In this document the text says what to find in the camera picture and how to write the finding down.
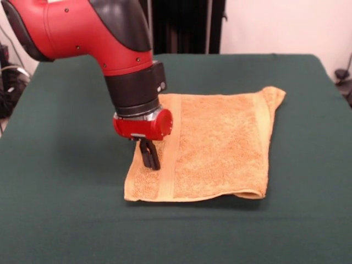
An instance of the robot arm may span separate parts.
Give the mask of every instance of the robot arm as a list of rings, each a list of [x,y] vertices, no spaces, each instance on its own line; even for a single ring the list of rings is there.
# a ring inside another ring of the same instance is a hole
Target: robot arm
[[[172,114],[158,94],[166,89],[163,64],[152,60],[149,31],[138,0],[2,0],[30,57],[53,62],[89,54],[97,60],[115,107],[113,126],[141,140],[145,166],[159,169],[152,140],[172,131]]]

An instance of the folded towel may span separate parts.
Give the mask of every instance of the folded towel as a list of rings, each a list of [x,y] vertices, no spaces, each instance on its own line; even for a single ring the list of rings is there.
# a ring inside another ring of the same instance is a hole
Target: folded towel
[[[137,142],[125,200],[264,198],[274,117],[284,97],[271,86],[239,95],[160,95],[174,117],[171,135],[155,142],[161,169],[143,166]]]

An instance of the green tablecloth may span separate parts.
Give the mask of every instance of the green tablecloth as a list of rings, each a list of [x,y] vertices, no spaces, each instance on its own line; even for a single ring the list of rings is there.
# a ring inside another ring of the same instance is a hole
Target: green tablecloth
[[[267,85],[287,92],[267,197],[124,201],[134,143],[113,130],[97,63],[43,63],[0,139],[0,262],[351,263],[352,112],[319,60],[157,58],[168,92],[237,94]]]

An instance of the white wall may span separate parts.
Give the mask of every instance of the white wall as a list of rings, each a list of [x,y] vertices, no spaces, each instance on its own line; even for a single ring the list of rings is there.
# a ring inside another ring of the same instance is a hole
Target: white wall
[[[30,73],[33,74],[38,62],[33,60],[31,57],[29,57],[27,55],[27,53],[24,51],[24,49],[22,48],[21,44],[19,43],[19,41],[17,40],[17,38],[15,37],[15,34],[13,32],[13,30],[10,27],[10,24],[8,23],[8,20],[6,18],[4,9],[2,8],[2,6],[0,5],[0,26],[2,27],[2,29],[6,32],[6,34],[12,39],[12,42],[15,45],[15,48],[17,50],[17,52],[19,53],[19,56],[21,57],[21,60],[24,63],[24,68]],[[14,64],[20,64],[18,57],[16,56],[13,47],[11,45],[11,43],[8,41],[8,39],[4,36],[3,32],[0,30],[0,41],[1,43],[7,45],[9,47],[9,53],[10,53],[10,62],[14,63]]]
[[[332,79],[347,66],[352,0],[227,0],[226,13],[221,53],[310,53]]]

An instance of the black curtain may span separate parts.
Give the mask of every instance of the black curtain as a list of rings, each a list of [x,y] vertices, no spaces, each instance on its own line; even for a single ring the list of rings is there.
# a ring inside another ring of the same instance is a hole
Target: black curtain
[[[208,0],[151,0],[154,54],[206,53]],[[148,17],[147,0],[140,0]],[[213,0],[209,53],[219,53],[225,0]]]

